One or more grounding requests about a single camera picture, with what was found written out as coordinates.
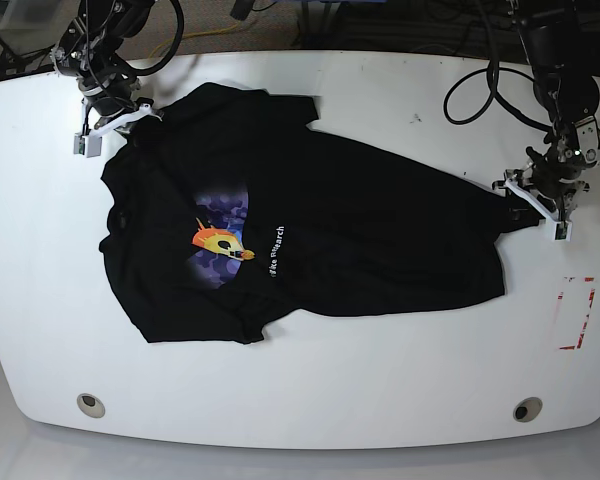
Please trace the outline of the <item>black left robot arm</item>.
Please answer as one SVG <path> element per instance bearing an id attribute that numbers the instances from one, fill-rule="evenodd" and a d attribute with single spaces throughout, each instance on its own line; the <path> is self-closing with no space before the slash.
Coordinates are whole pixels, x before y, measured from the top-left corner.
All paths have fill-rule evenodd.
<path id="1" fill-rule="evenodd" d="M 586 62 L 574 1 L 513 1 L 511 17 L 531 67 L 535 98 L 550 121 L 548 150 L 527 148 L 530 174 L 514 182 L 564 223 L 577 195 L 587 189 L 581 174 L 600 164 L 600 90 Z"/>

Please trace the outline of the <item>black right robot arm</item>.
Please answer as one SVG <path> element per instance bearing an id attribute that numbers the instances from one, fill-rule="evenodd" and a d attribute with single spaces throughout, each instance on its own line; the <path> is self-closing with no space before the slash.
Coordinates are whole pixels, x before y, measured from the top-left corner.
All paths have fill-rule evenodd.
<path id="1" fill-rule="evenodd" d="M 117 50 L 146 24 L 151 1 L 82 1 L 77 16 L 52 48 L 56 72 L 77 80 L 86 110 L 96 111 L 102 126 L 137 110 L 132 92 L 138 75 Z"/>

